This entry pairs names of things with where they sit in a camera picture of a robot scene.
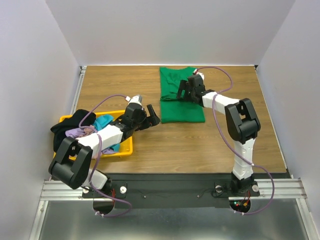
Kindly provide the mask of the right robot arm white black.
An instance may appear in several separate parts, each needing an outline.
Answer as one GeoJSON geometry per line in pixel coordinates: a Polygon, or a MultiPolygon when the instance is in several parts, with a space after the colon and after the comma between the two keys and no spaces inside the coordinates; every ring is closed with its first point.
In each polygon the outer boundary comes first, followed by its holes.
{"type": "Polygon", "coordinates": [[[234,142],[234,147],[227,145],[234,153],[231,192],[235,195],[247,191],[258,193],[259,187],[253,176],[253,147],[261,124],[251,100],[234,99],[211,89],[206,90],[202,74],[193,74],[187,80],[181,80],[176,97],[225,115],[227,131],[234,142]]]}

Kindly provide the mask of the green t shirt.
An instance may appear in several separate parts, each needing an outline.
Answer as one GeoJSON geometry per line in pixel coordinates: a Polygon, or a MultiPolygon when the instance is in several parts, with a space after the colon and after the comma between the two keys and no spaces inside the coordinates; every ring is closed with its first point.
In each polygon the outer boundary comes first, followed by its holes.
{"type": "Polygon", "coordinates": [[[187,80],[194,71],[194,67],[159,68],[160,115],[163,124],[205,122],[205,114],[200,105],[177,99],[180,81],[187,80]]]}

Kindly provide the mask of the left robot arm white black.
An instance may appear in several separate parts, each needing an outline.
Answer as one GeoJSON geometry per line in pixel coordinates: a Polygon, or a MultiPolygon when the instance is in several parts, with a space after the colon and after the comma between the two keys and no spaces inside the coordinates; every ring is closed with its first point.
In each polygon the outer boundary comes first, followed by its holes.
{"type": "Polygon", "coordinates": [[[93,188],[100,197],[111,193],[108,177],[90,168],[92,159],[98,159],[102,150],[129,139],[135,131],[142,131],[160,123],[153,106],[147,105],[149,115],[138,103],[129,103],[124,114],[117,117],[105,128],[85,137],[66,137],[58,148],[49,173],[71,189],[93,188]]]}

